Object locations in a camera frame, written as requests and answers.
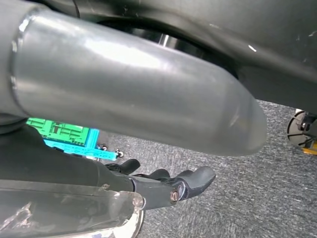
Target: black wheel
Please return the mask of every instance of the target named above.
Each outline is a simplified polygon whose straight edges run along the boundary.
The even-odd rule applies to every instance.
[[[115,150],[115,153],[117,154],[117,158],[122,158],[123,156],[125,156],[125,153],[119,149]]]
[[[98,148],[103,151],[108,150],[108,147],[106,144],[100,144],[98,145]]]

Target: blue plastic part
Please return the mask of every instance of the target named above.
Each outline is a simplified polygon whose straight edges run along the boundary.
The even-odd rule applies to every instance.
[[[96,148],[97,141],[98,140],[99,130],[97,129],[90,129],[87,137],[85,146],[87,148]]]
[[[117,157],[115,152],[103,151],[95,148],[88,148],[78,145],[66,144],[63,142],[52,141],[52,140],[44,140],[46,145],[50,147],[57,147],[63,150],[68,154],[76,154],[82,156],[92,156],[95,158],[104,159],[104,160],[112,160],[115,161]]]

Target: green plastic block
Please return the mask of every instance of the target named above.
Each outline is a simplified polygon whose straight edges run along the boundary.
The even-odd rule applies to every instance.
[[[71,125],[51,120],[29,118],[26,124],[36,128],[43,138],[85,146],[88,127]]]

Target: bolt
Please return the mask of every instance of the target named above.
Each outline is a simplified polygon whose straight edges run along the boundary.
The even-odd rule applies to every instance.
[[[143,206],[143,200],[140,198],[134,198],[132,200],[132,204],[134,207],[143,207]]]
[[[178,199],[180,199],[180,194],[178,193],[178,191],[174,190],[171,192],[171,203],[177,203],[178,202]]]

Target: dark gray fairing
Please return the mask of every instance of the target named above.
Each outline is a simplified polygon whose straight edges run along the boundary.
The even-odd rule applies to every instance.
[[[49,182],[133,191],[129,179],[118,179],[101,163],[48,147],[37,130],[22,129],[0,135],[0,179]]]
[[[75,2],[72,0],[30,0],[32,2],[37,2],[45,4],[49,8],[67,14],[69,16],[79,17],[78,9]]]
[[[75,0],[74,9],[186,39],[226,62],[257,99],[317,113],[315,0]]]

